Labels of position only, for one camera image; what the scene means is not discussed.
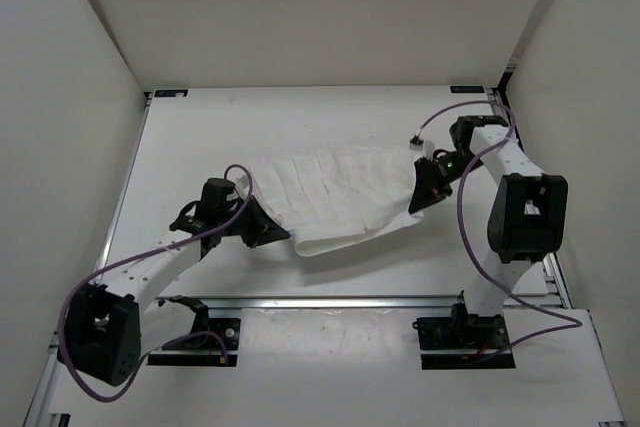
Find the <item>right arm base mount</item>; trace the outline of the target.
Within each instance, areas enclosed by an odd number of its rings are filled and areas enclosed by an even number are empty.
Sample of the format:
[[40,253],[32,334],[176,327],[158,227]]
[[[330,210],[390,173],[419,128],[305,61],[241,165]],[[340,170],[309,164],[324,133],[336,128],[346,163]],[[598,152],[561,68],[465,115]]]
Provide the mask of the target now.
[[424,371],[514,369],[516,367],[502,314],[470,314],[462,300],[448,316],[418,317],[421,369]]

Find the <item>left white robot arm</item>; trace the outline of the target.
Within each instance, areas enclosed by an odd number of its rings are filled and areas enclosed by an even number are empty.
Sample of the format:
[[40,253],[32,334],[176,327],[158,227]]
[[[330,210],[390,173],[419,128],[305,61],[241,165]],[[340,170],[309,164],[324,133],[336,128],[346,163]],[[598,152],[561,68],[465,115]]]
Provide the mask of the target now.
[[248,248],[289,239],[254,191],[228,179],[208,179],[200,198],[179,211],[157,247],[75,288],[62,309],[59,360],[77,375],[117,387],[158,348],[218,342],[202,301],[161,294],[225,237],[237,237]]

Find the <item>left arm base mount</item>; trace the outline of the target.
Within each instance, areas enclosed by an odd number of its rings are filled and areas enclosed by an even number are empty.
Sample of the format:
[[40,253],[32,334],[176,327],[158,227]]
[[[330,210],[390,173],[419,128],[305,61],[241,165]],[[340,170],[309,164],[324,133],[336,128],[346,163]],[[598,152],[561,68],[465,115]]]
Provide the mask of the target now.
[[176,340],[171,335],[147,357],[150,366],[171,367],[236,367],[241,338],[241,318],[229,314],[219,316],[199,299],[175,296],[159,306],[180,307],[189,310],[193,322],[185,338]]

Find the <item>white pleated skirt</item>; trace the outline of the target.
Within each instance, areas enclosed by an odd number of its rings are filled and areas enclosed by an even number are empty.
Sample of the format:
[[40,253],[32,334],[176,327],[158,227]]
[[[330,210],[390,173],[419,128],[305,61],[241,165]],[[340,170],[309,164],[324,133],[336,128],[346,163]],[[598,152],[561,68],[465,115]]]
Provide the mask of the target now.
[[420,223],[409,212],[417,159],[400,147],[320,150],[252,167],[253,195],[295,252],[313,257]]

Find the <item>aluminium frame rail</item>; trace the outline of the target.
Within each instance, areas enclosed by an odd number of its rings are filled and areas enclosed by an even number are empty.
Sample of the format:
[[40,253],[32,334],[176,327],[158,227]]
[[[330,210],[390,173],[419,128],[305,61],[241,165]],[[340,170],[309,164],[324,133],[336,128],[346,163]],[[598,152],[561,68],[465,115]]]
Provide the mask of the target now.
[[200,301],[210,309],[449,309],[457,296],[445,297],[205,297]]

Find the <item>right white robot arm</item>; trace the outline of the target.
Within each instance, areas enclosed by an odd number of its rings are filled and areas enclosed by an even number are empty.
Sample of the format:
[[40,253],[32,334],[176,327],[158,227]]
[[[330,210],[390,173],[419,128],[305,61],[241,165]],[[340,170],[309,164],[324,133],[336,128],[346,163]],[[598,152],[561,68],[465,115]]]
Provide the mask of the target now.
[[463,187],[466,177],[480,167],[497,186],[486,231],[489,251],[462,292],[464,312],[449,322],[450,337],[464,347],[484,336],[483,320],[500,316],[520,278],[558,251],[563,240],[568,182],[545,173],[511,135],[500,116],[462,116],[450,127],[452,151],[414,163],[411,214],[451,196],[451,185],[458,182]]

